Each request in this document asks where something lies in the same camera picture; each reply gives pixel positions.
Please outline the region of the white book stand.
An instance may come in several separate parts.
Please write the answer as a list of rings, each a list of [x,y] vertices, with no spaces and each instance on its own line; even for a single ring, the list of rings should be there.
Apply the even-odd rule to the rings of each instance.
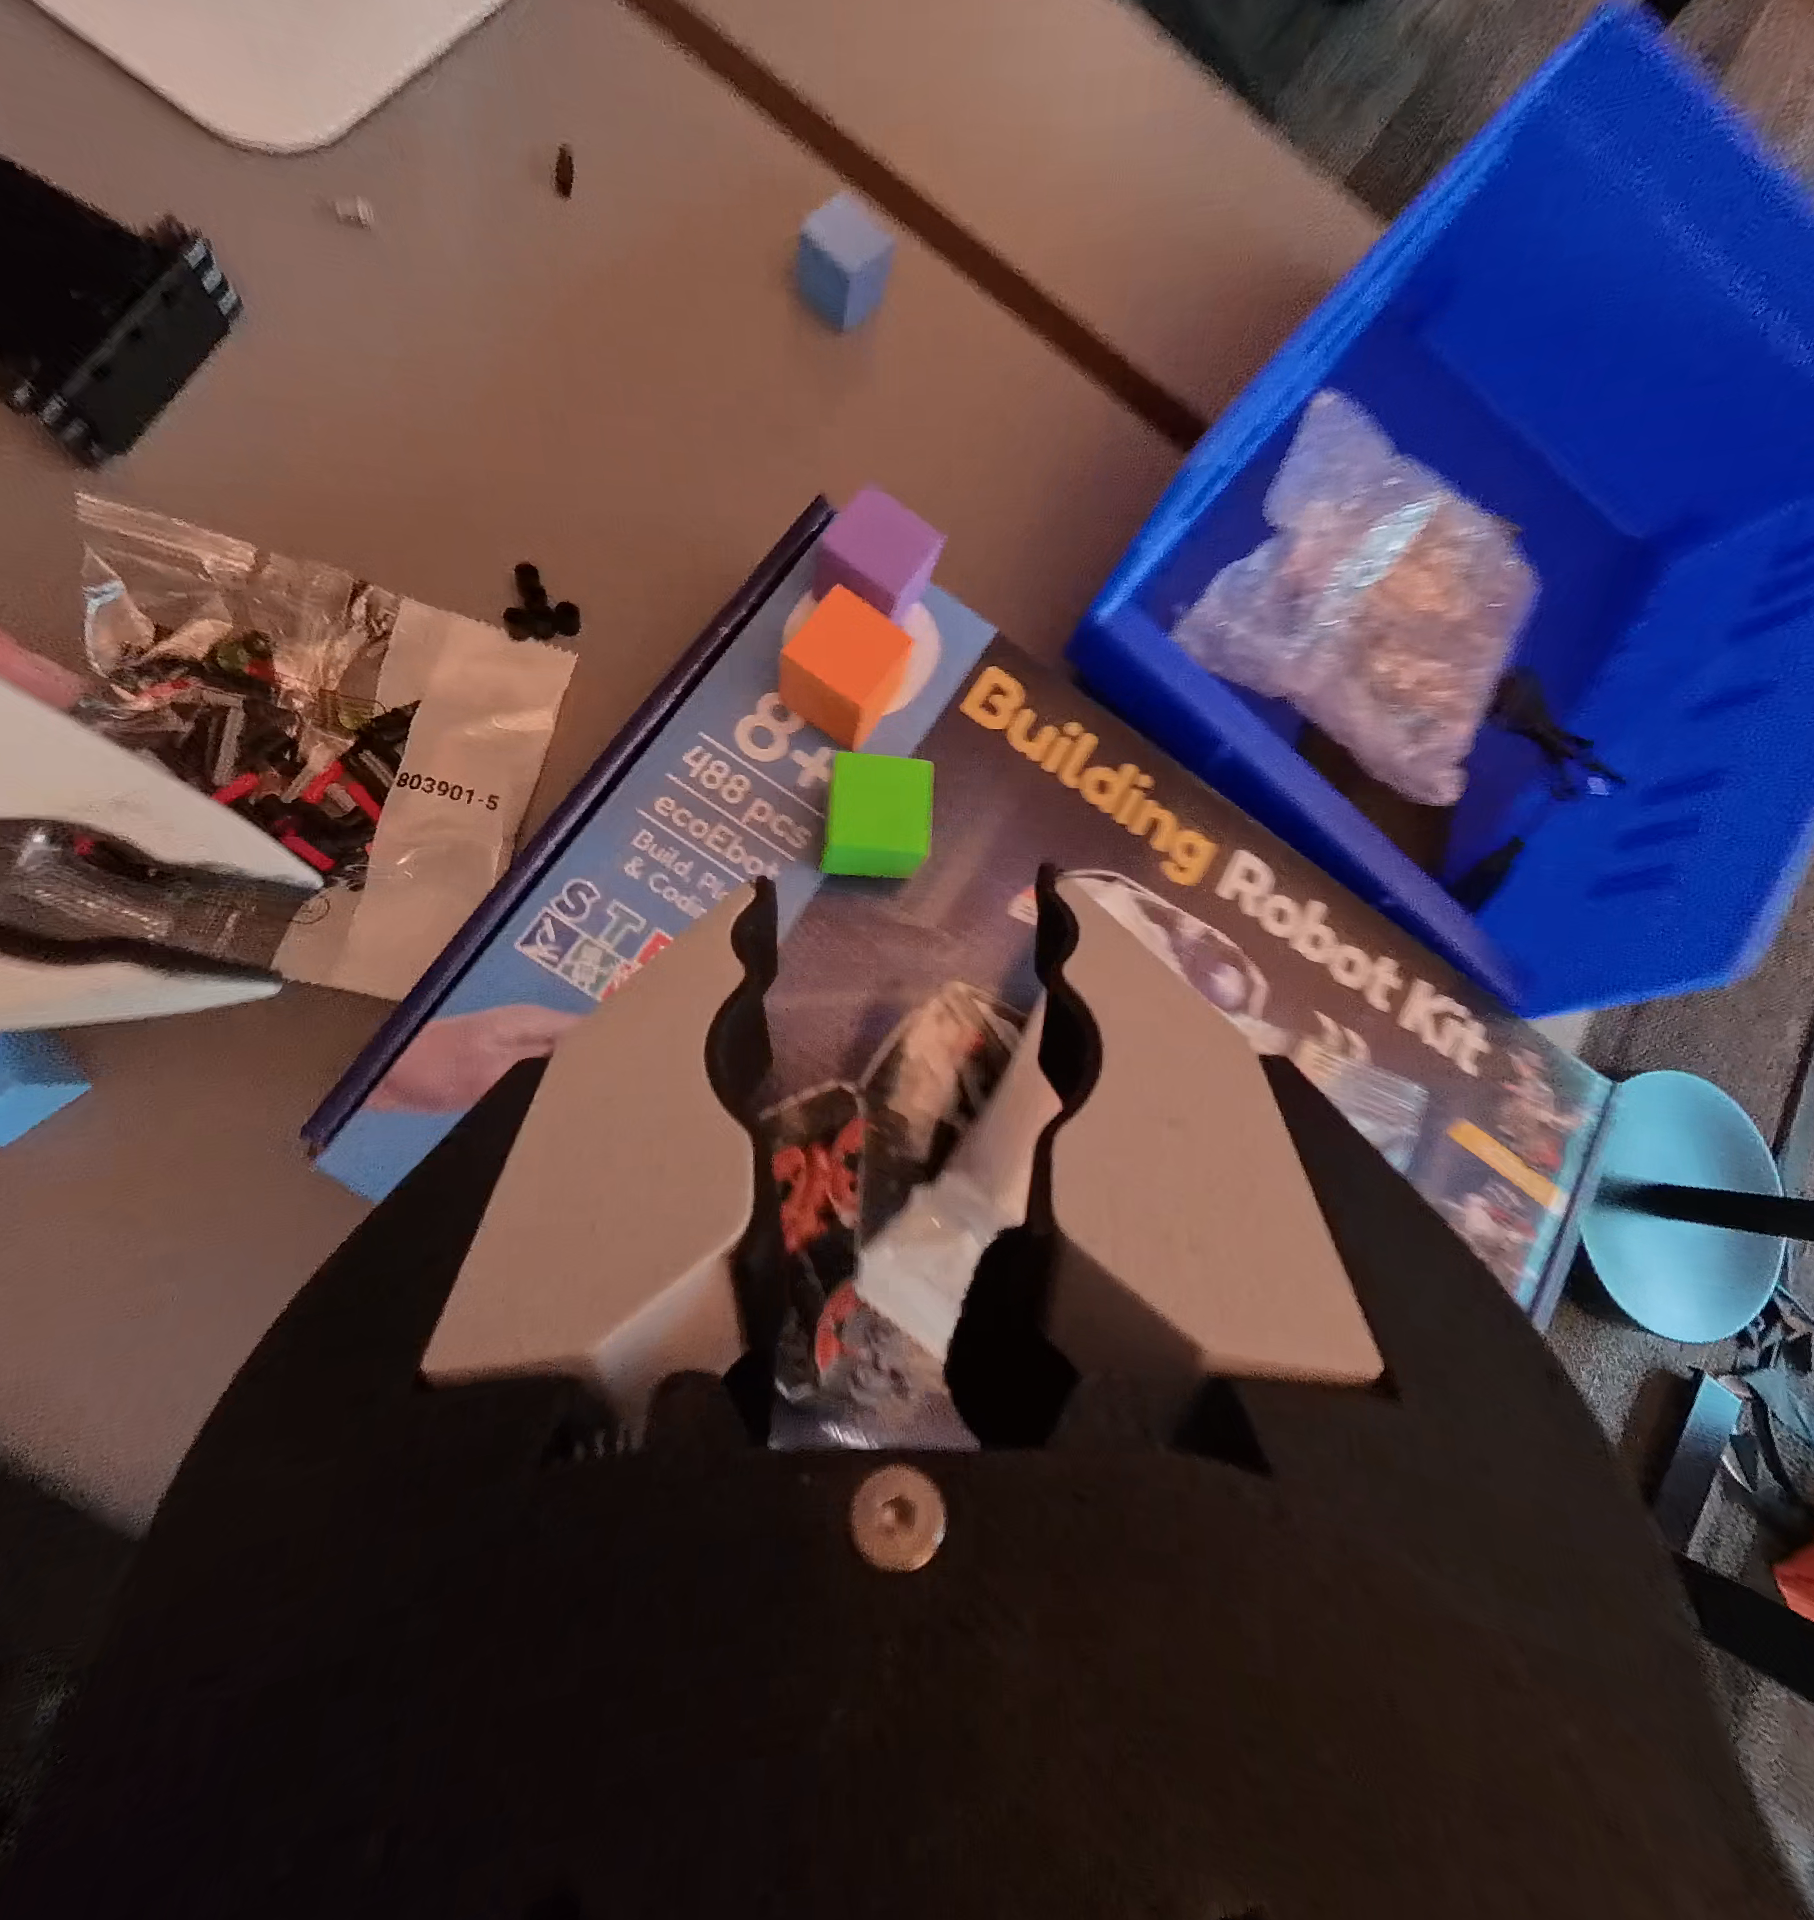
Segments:
[[[246,153],[323,150],[499,4],[39,4],[201,129]]]

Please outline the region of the silver plastic parts bag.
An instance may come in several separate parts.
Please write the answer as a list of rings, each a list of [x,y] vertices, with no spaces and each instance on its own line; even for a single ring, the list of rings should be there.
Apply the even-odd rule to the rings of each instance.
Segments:
[[[278,974],[407,996],[508,875],[576,610],[489,627],[100,493],[76,527],[86,720],[321,879]]]

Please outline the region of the bubble wrap bag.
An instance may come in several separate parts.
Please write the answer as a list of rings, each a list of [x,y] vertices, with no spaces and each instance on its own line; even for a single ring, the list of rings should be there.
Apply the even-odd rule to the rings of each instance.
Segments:
[[[1264,498],[1272,538],[1172,638],[1209,677],[1294,708],[1398,797],[1449,807],[1539,577],[1516,531],[1319,389]]]

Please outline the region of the green foam cube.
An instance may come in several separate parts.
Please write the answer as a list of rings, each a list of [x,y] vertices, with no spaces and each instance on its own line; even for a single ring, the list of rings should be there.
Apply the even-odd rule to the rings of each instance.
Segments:
[[[826,784],[819,875],[906,879],[933,834],[937,770],[923,756],[836,750]]]

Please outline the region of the light blue foam cube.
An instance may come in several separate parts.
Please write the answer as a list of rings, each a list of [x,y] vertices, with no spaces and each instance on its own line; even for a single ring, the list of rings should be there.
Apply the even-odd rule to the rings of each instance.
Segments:
[[[839,189],[798,228],[798,297],[833,335],[854,335],[887,293],[894,250],[894,228],[865,197]]]

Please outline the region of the blue plastic bin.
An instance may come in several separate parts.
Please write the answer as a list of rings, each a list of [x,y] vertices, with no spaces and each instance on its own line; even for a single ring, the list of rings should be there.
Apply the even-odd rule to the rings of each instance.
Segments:
[[[1323,389],[1516,531],[1516,667],[1621,775],[1557,799],[1484,737],[1444,878],[1175,643]],[[1523,1017],[1741,980],[1814,854],[1814,197],[1644,11],[1595,11],[1205,434],[1067,661]]]

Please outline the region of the purple foam cube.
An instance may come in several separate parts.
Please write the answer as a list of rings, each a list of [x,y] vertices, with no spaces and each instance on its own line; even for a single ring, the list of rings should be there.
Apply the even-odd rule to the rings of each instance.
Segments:
[[[814,546],[814,597],[847,591],[903,627],[943,558],[943,531],[880,488],[861,488]]]

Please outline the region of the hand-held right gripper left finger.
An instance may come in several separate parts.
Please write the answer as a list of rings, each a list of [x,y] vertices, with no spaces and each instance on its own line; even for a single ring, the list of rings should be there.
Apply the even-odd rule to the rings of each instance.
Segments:
[[[558,1044],[429,1334],[429,1384],[582,1380],[624,1425],[677,1373],[771,1367],[777,887],[735,889]]]

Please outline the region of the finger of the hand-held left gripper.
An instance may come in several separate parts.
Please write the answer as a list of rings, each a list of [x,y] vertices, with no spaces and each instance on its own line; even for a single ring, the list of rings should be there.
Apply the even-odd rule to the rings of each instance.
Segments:
[[[268,831],[0,677],[0,820],[103,834],[156,868],[317,889]]]
[[[0,1036],[210,1014],[278,996],[278,974],[198,974],[151,965],[43,965],[0,953]]]

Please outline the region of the pale blue round stand base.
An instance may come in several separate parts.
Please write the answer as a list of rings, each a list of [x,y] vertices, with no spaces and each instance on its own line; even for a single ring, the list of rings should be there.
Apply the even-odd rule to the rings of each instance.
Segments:
[[[1704,1077],[1651,1070],[1615,1091],[1581,1215],[1577,1283],[1660,1339],[1714,1348],[1772,1303],[1785,1239],[1621,1206],[1626,1187],[1708,1187],[1781,1196],[1781,1174],[1747,1111]]]

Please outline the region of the blue robot kit box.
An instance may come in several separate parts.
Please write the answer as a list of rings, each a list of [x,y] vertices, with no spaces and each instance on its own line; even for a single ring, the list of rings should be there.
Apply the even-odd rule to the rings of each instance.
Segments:
[[[1035,1010],[1049,865],[1323,1091],[1544,1326],[1604,1077],[937,587],[871,741],[931,763],[931,854],[906,879],[819,875],[833,746],[774,681],[826,524],[814,504],[783,531],[346,1068],[302,1125],[317,1171],[384,1201],[502,1070],[771,878],[758,1128],[801,1286],[774,1436],[960,1448],[937,1356],[993,1226],[986,1174],[947,1159]]]

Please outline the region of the orange foam cube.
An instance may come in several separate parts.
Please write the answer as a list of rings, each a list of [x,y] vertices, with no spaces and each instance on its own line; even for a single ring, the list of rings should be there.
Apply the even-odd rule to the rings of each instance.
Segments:
[[[777,657],[777,700],[836,750],[865,750],[894,709],[915,638],[847,587],[829,587]]]

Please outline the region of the grey desk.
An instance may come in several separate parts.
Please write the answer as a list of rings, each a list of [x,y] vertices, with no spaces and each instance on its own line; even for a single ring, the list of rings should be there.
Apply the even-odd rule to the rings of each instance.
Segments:
[[[918,508],[941,583],[1057,651],[1185,447],[1379,229],[1120,4],[699,11],[1124,369],[915,229],[868,327],[814,325],[793,240],[836,168],[626,4],[512,4],[306,156],[235,150],[0,4],[0,150],[206,229],[243,293],[92,483],[468,618],[536,564],[588,630],[527,826],[816,493]],[[384,1014],[290,988],[70,1036],[89,1095],[0,1154],[0,1456],[151,1525],[364,1215],[296,1130]]]

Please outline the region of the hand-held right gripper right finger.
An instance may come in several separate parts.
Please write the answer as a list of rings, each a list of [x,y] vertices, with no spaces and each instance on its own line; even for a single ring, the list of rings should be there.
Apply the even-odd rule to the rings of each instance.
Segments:
[[[1391,1380],[1247,1036],[1057,868],[1036,875],[1039,999],[965,1143],[1010,1219],[947,1345],[982,1445],[1049,1441],[1080,1388],[1205,1436],[1234,1384]]]

